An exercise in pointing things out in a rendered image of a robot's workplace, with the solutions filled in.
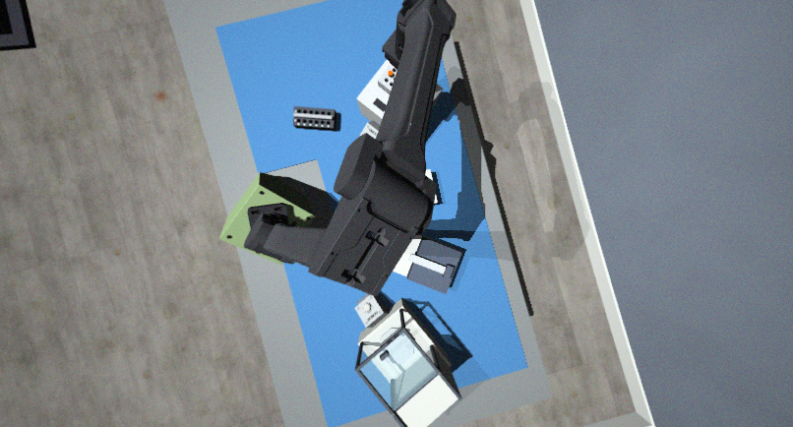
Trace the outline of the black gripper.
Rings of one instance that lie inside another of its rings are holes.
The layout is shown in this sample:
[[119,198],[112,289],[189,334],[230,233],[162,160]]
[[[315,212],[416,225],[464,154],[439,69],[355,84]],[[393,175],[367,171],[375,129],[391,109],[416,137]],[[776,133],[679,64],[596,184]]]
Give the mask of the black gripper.
[[382,47],[385,58],[397,69],[403,48],[398,44],[396,39],[397,29],[392,33],[389,39]]

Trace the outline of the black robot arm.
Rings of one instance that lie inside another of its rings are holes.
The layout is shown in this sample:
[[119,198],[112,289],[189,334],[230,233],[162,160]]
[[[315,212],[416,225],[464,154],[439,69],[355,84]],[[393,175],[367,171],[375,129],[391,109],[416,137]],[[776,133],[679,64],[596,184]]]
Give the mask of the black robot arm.
[[380,129],[376,139],[365,133],[347,148],[334,184],[341,198],[329,226],[289,225],[284,203],[250,207],[244,248],[379,294],[414,236],[432,220],[437,183],[426,176],[426,137],[456,17],[446,0],[402,2],[396,40],[403,51]]

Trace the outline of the blue bench mat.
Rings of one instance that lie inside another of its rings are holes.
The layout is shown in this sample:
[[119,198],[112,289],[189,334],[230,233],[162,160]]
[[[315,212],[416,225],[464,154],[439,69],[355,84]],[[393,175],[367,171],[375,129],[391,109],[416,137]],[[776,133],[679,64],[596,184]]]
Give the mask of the blue bench mat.
[[[334,215],[345,152],[370,122],[356,98],[387,60],[402,2],[327,0],[215,27],[258,174],[316,159]],[[527,363],[442,59],[437,84],[425,160],[438,203],[420,235],[462,254],[447,294],[392,272],[378,296],[389,309],[405,302],[462,388]],[[294,105],[334,109],[335,131],[294,128]],[[328,427],[386,411],[355,372],[367,293],[283,264]]]

